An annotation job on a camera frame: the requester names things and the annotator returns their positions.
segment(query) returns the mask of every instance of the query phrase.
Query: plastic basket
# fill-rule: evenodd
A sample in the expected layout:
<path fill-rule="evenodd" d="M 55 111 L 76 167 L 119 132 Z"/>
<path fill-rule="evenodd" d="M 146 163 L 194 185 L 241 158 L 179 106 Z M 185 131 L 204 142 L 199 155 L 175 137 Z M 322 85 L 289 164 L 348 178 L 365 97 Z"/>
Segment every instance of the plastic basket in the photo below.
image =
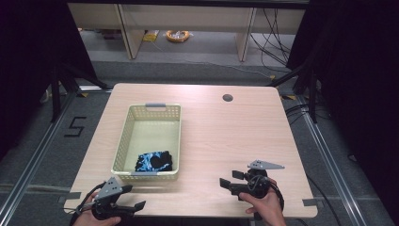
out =
<path fill-rule="evenodd" d="M 114 158 L 112 173 L 122 181 L 176 180 L 180 160 L 182 108 L 178 104 L 131 105 Z M 136 171 L 143 153 L 169 151 L 171 171 Z"/>

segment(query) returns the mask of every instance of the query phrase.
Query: grey floor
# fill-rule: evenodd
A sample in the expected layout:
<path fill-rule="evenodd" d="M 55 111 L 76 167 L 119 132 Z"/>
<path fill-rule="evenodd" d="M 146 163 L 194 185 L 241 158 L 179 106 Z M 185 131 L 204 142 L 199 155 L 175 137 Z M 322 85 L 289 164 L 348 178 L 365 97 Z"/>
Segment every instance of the grey floor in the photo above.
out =
<path fill-rule="evenodd" d="M 273 70 L 288 71 L 273 58 L 262 57 L 253 41 L 249 44 L 246 61 L 240 62 L 236 54 L 234 34 L 231 33 L 193 32 L 189 40 L 183 43 L 168 42 L 164 33 L 165 31 L 160 31 L 155 43 L 143 42 L 134 60 L 127 58 L 122 40 L 104 40 L 96 31 L 83 31 L 81 36 L 98 77 L 108 85 L 133 82 L 265 86 L 273 76 L 280 77 L 284 73 L 267 69 L 263 64 Z M 262 35 L 256 34 L 254 37 L 264 44 Z M 294 38 L 295 36 L 280 36 L 281 42 L 287 47 L 292 45 Z M 283 59 L 280 50 L 268 46 L 270 52 Z M 278 87 L 285 109 L 306 100 L 306 95 L 295 100 L 285 98 L 292 94 L 294 82 L 293 78 Z M 90 85 L 84 80 L 78 80 L 78 83 Z M 21 183 L 21 176 L 33 170 L 31 179 L 27 181 L 28 186 L 20 189 L 23 196 L 16 200 L 14 208 L 10 210 L 10 218 L 1 221 L 0 225 L 68 225 L 71 215 L 62 209 L 63 201 L 79 170 L 109 95 L 109 92 L 92 91 L 86 97 L 63 96 L 67 110 L 51 135 L 48 134 L 48 129 L 53 126 L 50 123 L 51 96 L 48 102 L 38 107 L 19 145 L 10 150 L 0 162 L 0 203 L 6 203 L 12 198 L 10 194 L 15 190 L 13 187 Z M 318 98 L 318 102 L 323 103 L 322 97 Z M 304 169 L 320 188 L 319 190 L 310 181 L 311 190 L 317 200 L 317 217 L 287 218 L 287 224 L 338 225 L 333 210 L 341 225 L 393 225 L 361 168 L 347 157 L 350 150 L 328 115 L 327 108 L 323 105 L 317 106 L 316 114 L 316 128 L 320 130 L 344 184 L 334 183 L 323 151 L 311 132 L 310 128 L 314 125 L 307 114 L 298 110 L 287 115 Z M 85 128 L 80 137 L 65 137 L 77 133 L 70 128 L 75 117 L 85 117 L 76 121 Z M 43 144 L 43 137 L 51 139 Z M 37 156 L 39 152 L 42 155 L 36 158 L 37 167 L 27 169 L 26 166 L 31 166 L 29 161 L 32 156 Z M 356 222 L 353 215 L 348 213 L 340 193 L 341 186 L 345 186 L 353 195 L 363 222 Z M 211 219 L 205 221 L 202 225 L 220 225 Z"/>

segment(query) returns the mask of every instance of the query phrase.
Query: hand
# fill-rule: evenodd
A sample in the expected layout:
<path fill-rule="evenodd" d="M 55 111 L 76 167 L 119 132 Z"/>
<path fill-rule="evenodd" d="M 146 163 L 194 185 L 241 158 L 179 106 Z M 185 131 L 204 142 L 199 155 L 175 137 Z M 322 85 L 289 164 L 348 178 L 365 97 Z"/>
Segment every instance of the hand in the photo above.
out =
<path fill-rule="evenodd" d="M 273 179 L 270 179 L 270 182 L 275 185 L 277 184 Z M 246 210 L 246 213 L 254 214 L 258 212 L 266 226 L 286 225 L 281 206 L 279 205 L 279 197 L 273 188 L 270 187 L 266 196 L 262 199 L 257 199 L 244 192 L 241 192 L 239 196 L 243 201 L 253 205 Z"/>
<path fill-rule="evenodd" d="M 94 192 L 88 198 L 86 203 L 92 202 L 98 192 Z M 91 209 L 85 209 L 82 214 L 74 222 L 73 226 L 114 226 L 120 223 L 120 217 L 108 218 L 105 220 L 96 219 L 91 213 Z"/>

